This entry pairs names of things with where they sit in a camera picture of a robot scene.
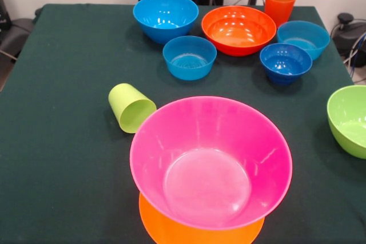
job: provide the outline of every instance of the yellow-green cup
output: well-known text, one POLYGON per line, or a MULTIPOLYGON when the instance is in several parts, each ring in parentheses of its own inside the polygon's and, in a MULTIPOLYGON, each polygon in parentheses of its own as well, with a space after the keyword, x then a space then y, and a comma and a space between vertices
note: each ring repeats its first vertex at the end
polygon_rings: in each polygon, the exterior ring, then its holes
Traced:
POLYGON ((126 133, 136 133, 143 121, 156 111, 154 102, 127 83, 114 86, 108 101, 118 124, 126 133))

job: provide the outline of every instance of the bowl rim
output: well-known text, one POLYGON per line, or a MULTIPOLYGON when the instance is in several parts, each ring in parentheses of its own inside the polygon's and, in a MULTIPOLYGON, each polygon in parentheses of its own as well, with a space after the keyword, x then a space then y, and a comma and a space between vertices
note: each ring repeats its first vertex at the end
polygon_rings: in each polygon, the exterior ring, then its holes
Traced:
POLYGON ((201 21, 201 28, 202 28, 202 31, 204 32, 205 36, 208 37, 211 41, 214 41, 215 43, 219 44, 219 45, 223 45, 225 47, 232 47, 234 49, 251 49, 251 48, 254 48, 254 47, 259 47, 259 46, 262 46, 262 45, 266 45, 269 41, 271 41, 273 39, 273 37, 275 37, 276 35, 276 31, 277 31, 277 26, 275 24, 275 22, 273 21, 273 19, 266 13, 264 13, 263 11, 261 10, 258 10, 258 9, 255 9, 255 8, 252 8, 252 7, 247 7, 247 6, 240 6, 240 5, 230 5, 230 6, 223 6, 223 7, 218 7, 218 8, 215 8, 211 11, 209 11, 208 13, 206 13, 204 15, 204 17, 202 18, 202 21, 201 21), (215 39, 213 39, 210 35, 208 35, 208 33, 206 32, 204 26, 203 26, 203 23, 204 23, 204 20, 205 18, 210 14, 210 13, 213 13, 217 10, 221 10, 221 9, 227 9, 227 8, 237 8, 237 9, 243 9, 243 10, 255 10, 256 12, 259 12, 261 14, 264 15, 264 17, 268 18, 269 21, 272 23, 272 25, 274 26, 274 33, 273 35, 270 34, 270 38, 268 38, 265 42, 262 42, 262 43, 257 43, 255 45, 251 45, 251 46, 233 46, 233 45, 230 45, 230 44, 225 44, 225 43, 221 43, 221 42, 218 42, 216 41, 215 39))
POLYGON ((195 36, 195 35, 183 35, 183 36, 181 36, 181 37, 175 37, 175 38, 173 38, 173 39, 169 40, 169 41, 164 45, 164 48, 162 49, 162 55, 163 55, 163 57, 164 57, 164 59, 165 59, 166 63, 169 63, 169 64, 171 64, 171 65, 172 65, 172 66, 174 66, 174 67, 182 68, 182 69, 186 69, 186 70, 196 70, 196 69, 200 69, 200 68, 203 68, 203 67, 210 66, 210 65, 215 61, 215 59, 216 59, 216 57, 217 57, 217 49, 216 49, 215 45, 214 45, 214 44, 212 44, 212 42, 211 42, 211 41, 209 41, 209 40, 207 40, 207 39, 205 39, 205 38, 203 38, 203 37, 197 37, 197 36, 195 36), (192 40, 199 40, 199 41, 201 41, 201 42, 205 43, 205 44, 206 44, 205 46, 210 47, 210 48, 212 48, 212 49, 214 50, 214 57, 212 58, 212 60, 210 60, 210 62, 208 62, 208 63, 206 63, 206 64, 204 64, 204 65, 201 65, 201 66, 199 66, 199 67, 194 67, 194 68, 186 68, 186 67, 177 66, 177 65, 173 64, 171 60, 168 60, 168 59, 165 57, 166 47, 167 47, 167 46, 169 46, 169 44, 170 44, 173 40, 180 40, 180 39, 189 39, 189 40, 191 40, 191 39, 192 39, 192 40))
POLYGON ((260 111, 258 111, 257 109, 253 108, 252 106, 249 106, 245 103, 242 103, 240 101, 237 101, 237 100, 234 100, 234 99, 230 99, 230 98, 225 98, 225 97, 217 97, 217 96, 212 96, 212 95, 201 95, 201 96, 194 96, 194 97, 186 97, 186 98, 182 98, 182 99, 178 99, 178 100, 175 100, 175 101, 172 101, 172 102, 169 102, 168 104, 164 105, 163 107, 160 107, 159 109, 157 109, 153 114, 151 114, 142 124, 141 126, 139 127, 138 131, 135 133, 135 136, 133 137, 133 140, 132 140, 132 144, 131 144, 131 148, 130 148, 130 170, 131 170, 131 174, 132 174, 132 178, 133 178, 133 181, 135 183, 135 185, 137 186, 137 189, 141 192, 141 194, 146 198, 146 200, 155 208, 157 209, 160 213, 162 213, 163 215, 169 217, 170 219, 180 223, 180 224, 183 224, 183 225, 186 225, 186 226, 190 226, 190 227, 195 227, 197 229, 203 229, 203 230, 231 230, 231 229, 238 229, 238 228, 241 228, 241 227, 244 227, 246 225, 249 225, 249 224, 252 224, 254 222, 257 222, 259 221, 260 219, 266 217, 267 215, 269 215, 271 212, 273 212, 277 206, 283 201, 283 199, 285 198, 288 190, 289 190, 289 187, 290 187, 290 184, 291 184, 291 180, 292 180, 292 175, 293 175, 293 163, 292 163, 292 154, 291 154, 291 150, 288 146, 288 143, 284 137, 284 135, 282 134, 282 132, 279 130, 279 128, 268 118, 266 117, 263 113, 261 113, 260 111), (279 197, 279 199, 276 201, 276 203, 273 204, 273 206, 269 209, 267 209, 267 211, 264 212, 264 214, 258 216, 257 218, 255 218, 254 220, 251 220, 249 222, 246 222, 246 223, 242 223, 242 224, 239 224, 239 225, 234 225, 234 226, 230 226, 230 227, 209 227, 209 226, 197 226, 195 224, 192 224, 192 223, 189 223, 189 222, 185 222, 185 221, 182 221, 180 220, 178 217, 176 216, 173 216, 172 215, 172 212, 170 213, 167 213, 167 211, 164 211, 164 210, 161 210, 159 207, 157 207, 157 205, 152 202, 150 200, 150 198, 145 194, 145 192, 143 190, 141 190, 141 186, 140 184, 137 182, 136 180, 136 174, 135 174, 135 171, 133 169, 133 150, 134 150, 134 147, 135 147, 135 144, 136 144, 136 140, 137 140, 137 137, 139 136, 140 132, 142 132, 142 129, 144 128, 144 125, 146 123, 148 123, 156 113, 159 113, 161 112, 162 110, 164 110, 165 108, 169 107, 170 105, 174 105, 176 104, 177 102, 183 102, 183 101, 190 101, 190 100, 194 100, 195 98, 201 98, 201 99, 205 99, 205 98, 209 98, 209 99, 216 99, 216 100, 222 100, 222 101, 227 101, 227 102, 232 102, 236 105, 245 105, 246 107, 250 108, 252 111, 254 111, 255 113, 257 113, 260 117, 262 117, 264 120, 266 120, 272 127, 272 129, 279 135, 281 141, 283 142, 284 144, 284 147, 286 149, 286 153, 287 153, 287 161, 288 161, 288 167, 289 167, 289 174, 288 174, 288 178, 287 178, 287 182, 284 186, 284 191, 283 193, 281 194, 281 196, 279 197))
POLYGON ((360 146, 361 148, 366 149, 366 146, 361 145, 359 142, 354 141, 354 140, 350 139, 348 136, 346 136, 346 135, 344 135, 344 134, 343 134, 343 132, 339 129, 338 125, 337 125, 337 124, 335 124, 335 122, 334 122, 334 120, 333 120, 333 118, 332 118, 332 116, 331 116, 331 113, 330 113, 330 111, 329 111, 329 106, 330 106, 330 104, 331 104, 331 100, 333 99, 333 97, 334 97, 337 93, 339 93, 339 92, 341 92, 341 91, 344 91, 344 90, 349 90, 349 89, 350 89, 350 90, 351 90, 351 89, 360 89, 360 90, 361 90, 361 89, 364 89, 364 90, 366 91, 366 86, 365 86, 365 85, 349 85, 349 86, 345 86, 345 87, 339 88, 338 90, 334 91, 334 92, 331 94, 331 96, 328 98, 328 102, 327 102, 327 114, 328 114, 328 119, 329 119, 329 121, 332 123, 332 125, 337 129, 337 131, 339 131, 339 132, 341 133, 341 135, 342 135, 345 139, 347 139, 348 141, 350 141, 350 142, 352 142, 352 143, 354 143, 354 144, 356 144, 356 145, 360 146))
POLYGON ((316 51, 316 50, 324 50, 328 45, 329 43, 331 42, 331 36, 329 35, 329 33, 327 32, 327 30, 316 24, 316 23, 313 23, 313 22, 310 22, 310 21, 305 21, 305 20, 291 20, 291 21, 287 21, 287 22, 284 22, 283 24, 280 25, 280 27, 277 29, 277 38, 278 40, 282 40, 284 41, 283 38, 281 38, 281 30, 287 26, 287 25, 291 25, 291 24, 294 24, 294 23, 301 23, 301 24, 306 24, 306 25, 312 25, 314 27, 316 27, 318 30, 320 30, 323 34, 326 34, 327 35, 327 41, 326 43, 324 43, 324 45, 322 47, 317 47, 316 49, 309 49, 309 50, 306 50, 306 51, 316 51))
POLYGON ((298 77, 298 76, 301 76, 303 74, 306 74, 313 66, 313 59, 311 58, 311 56, 309 55, 309 53, 307 53, 305 50, 303 50, 302 48, 296 46, 296 45, 292 45, 292 44, 288 44, 288 43, 273 43, 273 44, 270 44, 268 46, 265 46, 260 54, 259 54, 259 59, 261 61, 261 64, 268 70, 276 73, 276 74, 279 74, 279 75, 283 75, 285 77, 298 77), (286 47, 295 47, 297 48, 297 50, 299 51, 302 51, 303 53, 305 53, 305 56, 310 60, 310 66, 305 70, 305 71, 302 71, 301 73, 298 73, 298 74, 284 74, 284 73, 281 73, 279 71, 274 71, 272 70, 270 67, 268 67, 262 60, 262 54, 263 54, 263 51, 266 50, 267 48, 270 48, 270 47, 273 47, 273 46, 279 46, 279 45, 282 45, 282 46, 286 46, 286 47))
POLYGON ((197 6, 197 4, 196 4, 196 3, 194 3, 192 0, 188 0, 188 2, 190 2, 191 4, 193 4, 193 6, 195 7, 195 12, 196 12, 196 14, 195 14, 194 18, 193 18, 192 20, 190 20, 188 23, 186 23, 186 24, 184 24, 184 25, 182 25, 182 26, 179 26, 179 27, 177 27, 177 28, 173 28, 173 29, 162 29, 162 28, 158 28, 158 27, 151 26, 151 25, 147 25, 147 24, 145 24, 143 21, 141 21, 141 20, 136 16, 136 11, 135 11, 136 7, 137 7, 138 5, 141 5, 142 3, 146 2, 146 1, 148 1, 148 0, 140 0, 140 1, 138 1, 138 2, 134 5, 133 10, 132 10, 132 13, 133 13, 133 17, 135 18, 135 20, 136 20, 138 23, 140 23, 140 24, 142 24, 142 25, 144 25, 144 26, 146 26, 146 27, 152 28, 152 29, 157 29, 157 30, 177 30, 177 29, 179 29, 179 28, 183 28, 183 27, 186 27, 186 26, 188 26, 188 25, 192 24, 194 21, 196 21, 196 19, 197 19, 198 15, 199 15, 199 13, 200 13, 200 11, 199 11, 199 9, 198 9, 198 6, 197 6))

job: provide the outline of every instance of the orange bowl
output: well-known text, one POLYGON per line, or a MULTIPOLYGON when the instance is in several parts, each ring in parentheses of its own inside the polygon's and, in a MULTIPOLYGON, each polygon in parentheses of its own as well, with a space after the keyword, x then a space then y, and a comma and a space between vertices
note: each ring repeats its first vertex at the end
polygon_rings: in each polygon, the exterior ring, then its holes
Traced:
POLYGON ((262 229, 264 218, 242 228, 210 231, 188 227, 164 216, 140 194, 140 216, 146 231, 158 244, 249 244, 262 229))
POLYGON ((208 40, 219 51, 234 57, 261 50, 277 30, 271 17, 246 6, 214 9, 204 16, 201 26, 208 40))

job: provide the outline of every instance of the pink bowl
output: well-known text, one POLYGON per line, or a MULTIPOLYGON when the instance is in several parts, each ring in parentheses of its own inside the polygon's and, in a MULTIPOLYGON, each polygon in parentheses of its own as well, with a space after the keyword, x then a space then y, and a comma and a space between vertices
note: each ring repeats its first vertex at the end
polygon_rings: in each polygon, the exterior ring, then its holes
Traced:
POLYGON ((265 217, 292 176, 278 128, 252 107, 221 97, 184 98, 158 109, 134 136, 130 167, 158 211, 206 230, 265 217))

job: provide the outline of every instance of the orange cup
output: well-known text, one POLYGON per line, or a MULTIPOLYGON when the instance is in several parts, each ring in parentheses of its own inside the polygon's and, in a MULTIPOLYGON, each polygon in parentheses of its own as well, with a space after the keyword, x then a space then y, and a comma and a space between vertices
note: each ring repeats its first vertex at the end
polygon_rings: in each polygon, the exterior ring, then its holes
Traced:
POLYGON ((277 28, 290 18, 296 0, 265 0, 264 12, 276 23, 277 28))
POLYGON ((140 194, 140 216, 146 231, 158 244, 246 244, 252 243, 262 229, 264 218, 248 226, 224 231, 201 230, 182 225, 156 210, 140 194))

